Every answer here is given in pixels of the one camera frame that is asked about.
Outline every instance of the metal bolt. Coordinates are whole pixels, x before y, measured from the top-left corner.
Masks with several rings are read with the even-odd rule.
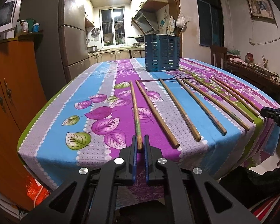
[[[195,167],[195,168],[193,169],[193,173],[195,173],[195,174],[199,175],[199,174],[201,174],[201,173],[202,173],[202,169],[201,169],[201,168],[199,168],[199,167]]]
[[[115,162],[116,164],[122,164],[122,163],[124,162],[124,160],[123,160],[121,157],[118,157],[118,158],[115,158],[115,159],[114,159],[114,162]]]
[[[86,168],[86,167],[83,167],[83,168],[80,168],[80,170],[79,170],[79,173],[80,174],[86,174],[86,173],[88,173],[88,168]]]
[[[166,162],[167,162],[166,158],[161,157],[161,158],[158,159],[159,164],[165,164]]]

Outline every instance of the red plastic bag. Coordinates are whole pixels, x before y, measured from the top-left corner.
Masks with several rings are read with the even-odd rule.
[[[50,195],[50,192],[31,176],[28,177],[26,187],[27,195],[34,201],[34,207]]]

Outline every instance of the picture frame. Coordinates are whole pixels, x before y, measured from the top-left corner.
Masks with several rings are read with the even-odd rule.
[[[270,0],[247,0],[252,20],[276,24]]]

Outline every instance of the wooden chair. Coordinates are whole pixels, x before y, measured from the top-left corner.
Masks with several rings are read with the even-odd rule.
[[[216,61],[216,67],[221,68],[221,63],[223,59],[223,69],[226,61],[226,55],[227,55],[227,48],[220,47],[217,45],[211,45],[211,65],[214,66],[214,55],[215,55],[215,61]]]

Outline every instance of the tablecloth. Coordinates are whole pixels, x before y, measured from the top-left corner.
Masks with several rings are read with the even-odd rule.
[[[101,167],[118,157],[121,148],[131,145],[135,134],[130,80],[155,80],[172,78],[187,70],[184,76],[195,76],[216,90],[222,90],[212,80],[215,76],[237,89],[258,108],[278,108],[279,105],[265,93],[240,78],[193,60],[180,59],[179,71],[147,72],[145,58],[125,59],[97,63],[66,85],[39,112],[23,132],[18,143],[18,153],[27,167],[48,187],[56,189],[80,167]],[[165,81],[181,103],[202,138],[196,142],[181,114],[159,81],[141,83],[157,111],[180,143],[173,149],[149,109],[145,99],[134,84],[142,136],[149,135],[150,144],[161,149],[164,157],[176,161],[181,167],[200,167],[215,179],[239,165],[256,166],[273,155],[280,128],[273,120],[255,117],[240,102],[229,95],[246,111],[254,122],[206,87],[203,91],[224,104],[249,127],[245,131],[228,114],[215,104],[192,91],[226,128],[223,136],[205,112],[175,80]],[[138,154],[136,183],[133,187],[119,187],[116,208],[163,196],[162,187],[149,187],[141,167],[143,156]]]

